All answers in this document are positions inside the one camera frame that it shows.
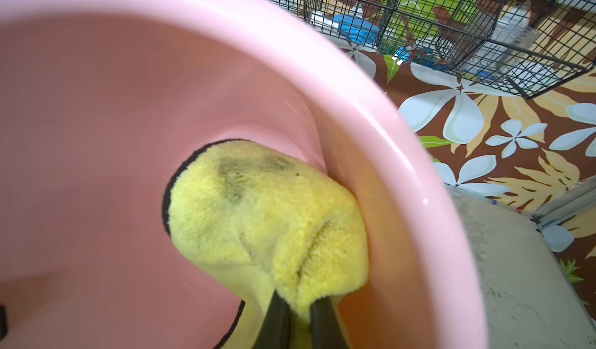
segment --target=wire cage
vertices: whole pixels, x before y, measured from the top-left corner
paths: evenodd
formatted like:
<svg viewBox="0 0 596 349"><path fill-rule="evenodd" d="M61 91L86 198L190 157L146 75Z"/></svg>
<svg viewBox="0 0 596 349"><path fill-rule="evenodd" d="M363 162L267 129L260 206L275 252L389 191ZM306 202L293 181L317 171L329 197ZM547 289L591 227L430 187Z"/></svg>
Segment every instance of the wire cage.
<svg viewBox="0 0 596 349"><path fill-rule="evenodd" d="M354 48L526 99L595 65L596 0L270 1Z"/></svg>

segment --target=white flower print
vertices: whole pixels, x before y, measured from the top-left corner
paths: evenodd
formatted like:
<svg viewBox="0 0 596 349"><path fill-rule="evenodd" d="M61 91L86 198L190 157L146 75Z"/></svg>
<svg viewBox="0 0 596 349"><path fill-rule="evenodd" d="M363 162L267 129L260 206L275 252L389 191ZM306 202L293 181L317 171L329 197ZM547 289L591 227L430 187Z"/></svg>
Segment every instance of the white flower print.
<svg viewBox="0 0 596 349"><path fill-rule="evenodd" d="M447 86L450 89L433 90L412 96L402 103L399 112L410 127L414 131L418 131L426 126L448 101L455 98L455 105L443 128L443 137L455 143L465 144L472 141L484 125L482 112L468 93L513 97L510 93L474 84L465 78L459 81L453 75L431 70L416 63L412 63L410 69L420 81L432 85Z"/></svg>
<svg viewBox="0 0 596 349"><path fill-rule="evenodd" d="M496 196L509 191L509 188L502 184L464 183L492 172L496 167L495 155L483 155L466 161L459 170L459 179L457 181L455 180L455 174L447 164L436 162L435 166L443 182L476 195Z"/></svg>
<svg viewBox="0 0 596 349"><path fill-rule="evenodd" d="M519 120L507 120L503 124L501 124L501 129L509 133L510 137L505 136L492 136L486 140L486 144L489 146L499 146L500 144L507 143L503 152L501 152L501 158L505 159L513 155L513 153L517 150L517 146L520 146L522 149L536 149L538 148L538 144L528 138L524 138L527 136L535 136L536 134L540 134L546 129L547 125L544 122L538 122L536 124L530 125L528 128L525 128L523 131L522 123Z"/></svg>
<svg viewBox="0 0 596 349"><path fill-rule="evenodd" d="M593 103L578 103L577 105L567 106L566 111L572 120L596 125L596 105ZM556 151L569 150L582 143L586 138L594 134L594 132L596 132L596 127L579 129L563 134L555 139L548 148ZM590 158L596 157L596 139L588 145L586 156Z"/></svg>
<svg viewBox="0 0 596 349"><path fill-rule="evenodd" d="M573 235L563 226L554 225L542 229L542 236L553 252L562 252L573 243Z"/></svg>
<svg viewBox="0 0 596 349"><path fill-rule="evenodd" d="M340 37L328 37L337 47L340 49L346 49L348 52L346 53L347 56L350 58L354 58L356 64L360 66L364 72L366 72L371 78L374 78L375 74L377 73L377 65L374 64L373 60L370 59L367 55L362 54L361 52L369 52L369 53L376 53L377 48L373 45L366 44L360 45L353 43L350 40L342 39Z"/></svg>

